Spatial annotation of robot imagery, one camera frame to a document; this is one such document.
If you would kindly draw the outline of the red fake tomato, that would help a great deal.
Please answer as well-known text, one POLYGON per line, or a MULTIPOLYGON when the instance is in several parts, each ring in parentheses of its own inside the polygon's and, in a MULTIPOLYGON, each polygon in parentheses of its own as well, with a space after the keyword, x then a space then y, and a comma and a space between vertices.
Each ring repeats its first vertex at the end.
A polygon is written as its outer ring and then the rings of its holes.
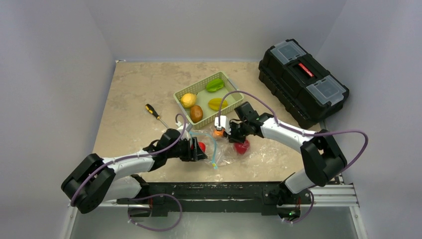
POLYGON ((198 142, 198 146, 202 152, 206 151, 206 145, 203 142, 198 142))

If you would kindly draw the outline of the green fake lime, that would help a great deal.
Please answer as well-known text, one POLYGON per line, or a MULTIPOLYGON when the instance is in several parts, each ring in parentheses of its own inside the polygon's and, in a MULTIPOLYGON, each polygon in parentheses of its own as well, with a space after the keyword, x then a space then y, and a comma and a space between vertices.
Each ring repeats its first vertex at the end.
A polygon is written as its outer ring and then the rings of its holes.
POLYGON ((206 85, 206 90, 208 92, 216 92, 224 87, 224 81, 220 78, 213 79, 206 85))

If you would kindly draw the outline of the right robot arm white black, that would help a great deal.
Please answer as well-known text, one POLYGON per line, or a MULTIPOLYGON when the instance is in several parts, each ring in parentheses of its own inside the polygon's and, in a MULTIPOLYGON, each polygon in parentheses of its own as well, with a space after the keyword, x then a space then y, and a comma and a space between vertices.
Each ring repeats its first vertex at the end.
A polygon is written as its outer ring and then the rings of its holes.
POLYGON ((274 115, 259 115, 249 102, 235 108, 237 120, 219 116, 215 119, 217 130, 224 130, 230 142, 244 143, 249 135, 279 142, 301 154, 303 169, 289 176, 280 188, 280 198, 287 203, 294 201, 299 192, 311 186, 325 186, 347 165, 345 156, 328 131, 303 130, 283 124, 274 115))

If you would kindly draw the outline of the clear zip top bag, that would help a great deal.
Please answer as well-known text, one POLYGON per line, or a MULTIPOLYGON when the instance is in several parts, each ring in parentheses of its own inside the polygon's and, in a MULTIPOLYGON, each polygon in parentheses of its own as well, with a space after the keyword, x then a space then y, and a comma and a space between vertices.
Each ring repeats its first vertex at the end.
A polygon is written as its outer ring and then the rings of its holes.
POLYGON ((239 155, 234 149, 234 143, 230 143, 226 138, 214 138, 208 130, 194 130, 190 132, 191 137, 196 137, 198 141, 206 145, 207 159, 205 163, 211 165, 214 169, 233 164, 247 158, 250 155, 250 149, 244 154, 239 155))

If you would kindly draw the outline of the yellow fake lemon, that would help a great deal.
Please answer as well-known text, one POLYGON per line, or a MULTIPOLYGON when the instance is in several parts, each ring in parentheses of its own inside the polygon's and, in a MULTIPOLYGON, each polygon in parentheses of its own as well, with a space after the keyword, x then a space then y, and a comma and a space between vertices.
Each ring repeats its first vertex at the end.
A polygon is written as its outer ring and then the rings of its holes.
POLYGON ((197 95, 192 93, 186 93, 180 99, 180 103, 184 109, 190 109, 196 104, 196 101, 197 95))

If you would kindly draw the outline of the brown fake kiwi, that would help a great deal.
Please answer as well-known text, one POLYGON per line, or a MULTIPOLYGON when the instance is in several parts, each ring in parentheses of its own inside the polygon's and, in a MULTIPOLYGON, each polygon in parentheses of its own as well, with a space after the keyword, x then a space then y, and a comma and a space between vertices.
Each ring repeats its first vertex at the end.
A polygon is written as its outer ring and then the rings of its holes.
POLYGON ((203 119, 204 113, 200 106, 194 105, 190 108, 190 118, 193 123, 198 123, 203 119))

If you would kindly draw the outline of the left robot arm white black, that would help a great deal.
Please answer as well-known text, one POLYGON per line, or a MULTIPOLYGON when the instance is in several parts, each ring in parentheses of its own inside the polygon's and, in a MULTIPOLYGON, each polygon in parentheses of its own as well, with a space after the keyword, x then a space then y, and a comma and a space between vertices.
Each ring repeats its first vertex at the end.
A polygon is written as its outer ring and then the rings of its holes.
POLYGON ((148 184, 138 173, 159 169, 168 159, 197 162, 207 157, 203 144, 196 137, 168 129, 137 153, 117 158, 89 154, 63 181, 61 190, 70 199, 71 206, 82 214, 114 199, 128 198, 141 204, 148 199, 148 184))

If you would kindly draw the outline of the yellow fake pepper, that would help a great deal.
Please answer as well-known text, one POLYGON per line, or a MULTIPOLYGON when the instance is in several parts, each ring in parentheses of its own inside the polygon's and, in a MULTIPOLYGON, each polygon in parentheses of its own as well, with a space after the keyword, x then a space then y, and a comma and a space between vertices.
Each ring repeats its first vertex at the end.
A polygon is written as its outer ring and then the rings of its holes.
POLYGON ((226 100, 222 100, 222 98, 213 98, 209 100, 208 107, 213 111, 218 111, 220 108, 224 109, 228 106, 228 102, 226 100))

